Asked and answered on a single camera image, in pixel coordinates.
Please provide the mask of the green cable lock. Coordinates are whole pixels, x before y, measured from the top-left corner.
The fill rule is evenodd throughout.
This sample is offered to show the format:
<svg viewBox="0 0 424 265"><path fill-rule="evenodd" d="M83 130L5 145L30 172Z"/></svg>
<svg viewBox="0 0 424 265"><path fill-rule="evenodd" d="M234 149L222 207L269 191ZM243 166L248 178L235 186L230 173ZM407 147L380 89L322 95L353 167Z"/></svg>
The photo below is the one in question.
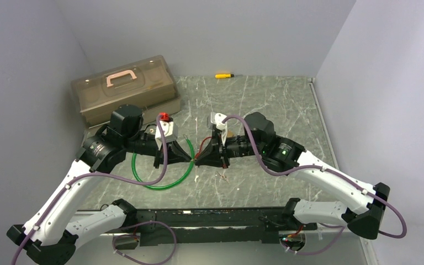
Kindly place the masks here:
<svg viewBox="0 0 424 265"><path fill-rule="evenodd" d="M190 154L192 156L194 156L195 155L195 152L194 152L194 147L193 147L192 142L189 140L189 138L186 135L183 135L183 136L184 136L184 138L185 138L185 140L186 140L186 142L187 142L187 144L189 146ZM132 159L131 159L131 171L133 173L134 178L138 182L142 182L142 179L140 178L140 176L139 176L139 174L138 174L138 172L136 170L136 156L137 156L136 153L134 153L132 155ZM181 184L191 174L191 172L193 170L193 167L194 167L194 162L193 162L193 160L191 160L190 163L189 163L188 169L186 170L186 172L178 180L176 180L176 181L174 181L174 182L172 182L170 184L167 184L167 185L162 185L162 186L145 185L144 187L145 188L148 188L150 190L167 190L167 189L171 189L171 188L173 188L173 187Z"/></svg>

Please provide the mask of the red cable padlock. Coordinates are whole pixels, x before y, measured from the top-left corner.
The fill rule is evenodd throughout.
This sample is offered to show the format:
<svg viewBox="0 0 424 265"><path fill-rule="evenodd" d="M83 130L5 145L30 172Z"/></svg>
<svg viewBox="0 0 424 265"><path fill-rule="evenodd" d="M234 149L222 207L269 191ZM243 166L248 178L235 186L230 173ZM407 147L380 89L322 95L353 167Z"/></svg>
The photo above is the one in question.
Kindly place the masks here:
<svg viewBox="0 0 424 265"><path fill-rule="evenodd" d="M205 144L205 142L207 141L207 140L210 140L211 139L211 136L208 136L208 137L206 137L205 139L203 139L202 140L202 142L200 143L200 146L199 146L199 150L198 150L198 152L195 154L195 156L194 156L194 159L196 160L198 157L199 157L199 155L201 154L201 152L202 152L202 150L203 150L203 147L204 147L204 144Z"/></svg>

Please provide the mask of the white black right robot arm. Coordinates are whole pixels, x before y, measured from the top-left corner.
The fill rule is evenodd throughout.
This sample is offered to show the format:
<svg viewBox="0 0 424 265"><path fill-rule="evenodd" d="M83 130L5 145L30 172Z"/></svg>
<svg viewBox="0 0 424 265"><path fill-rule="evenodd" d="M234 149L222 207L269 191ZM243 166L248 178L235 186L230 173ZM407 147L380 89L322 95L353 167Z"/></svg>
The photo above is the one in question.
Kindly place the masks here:
<svg viewBox="0 0 424 265"><path fill-rule="evenodd" d="M254 112L243 118L244 135L226 136L225 115L212 113L210 142L195 159L197 166L228 168L231 158L257 156L273 176L303 179L332 194L334 202L291 198L282 222L289 229L309 223L345 226L354 234L374 240L384 216L389 186L372 185L350 177L317 158L301 144L278 136L272 121Z"/></svg>

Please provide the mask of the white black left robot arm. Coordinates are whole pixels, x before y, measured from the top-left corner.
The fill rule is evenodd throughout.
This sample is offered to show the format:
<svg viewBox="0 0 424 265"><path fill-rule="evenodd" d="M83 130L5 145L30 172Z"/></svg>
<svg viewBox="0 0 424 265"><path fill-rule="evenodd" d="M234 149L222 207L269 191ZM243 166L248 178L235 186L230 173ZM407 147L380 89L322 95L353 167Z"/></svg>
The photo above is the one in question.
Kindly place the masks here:
<svg viewBox="0 0 424 265"><path fill-rule="evenodd" d="M13 225L7 236L18 251L36 264L65 264L75 251L99 235L121 230L131 233L147 225L146 218L124 199L83 220L73 221L80 205L105 178L115 179L112 170L124 162L128 153L152 156L161 177L174 163L193 163L193 153L177 142L178 128L173 119L161 113L155 133L143 126L142 110L123 104L112 112L110 121L87 138L62 182L41 209L25 224Z"/></svg>

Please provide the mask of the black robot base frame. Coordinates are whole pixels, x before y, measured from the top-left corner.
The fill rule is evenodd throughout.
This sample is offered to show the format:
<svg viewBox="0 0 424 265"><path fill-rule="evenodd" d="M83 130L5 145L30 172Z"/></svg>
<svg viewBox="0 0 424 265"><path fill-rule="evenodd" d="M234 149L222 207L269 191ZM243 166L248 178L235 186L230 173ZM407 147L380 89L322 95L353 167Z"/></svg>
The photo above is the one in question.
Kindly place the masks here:
<svg viewBox="0 0 424 265"><path fill-rule="evenodd" d="M287 234L317 229L301 224L283 207L139 209L135 219L113 232L140 237L140 246L172 243L261 242L279 243Z"/></svg>

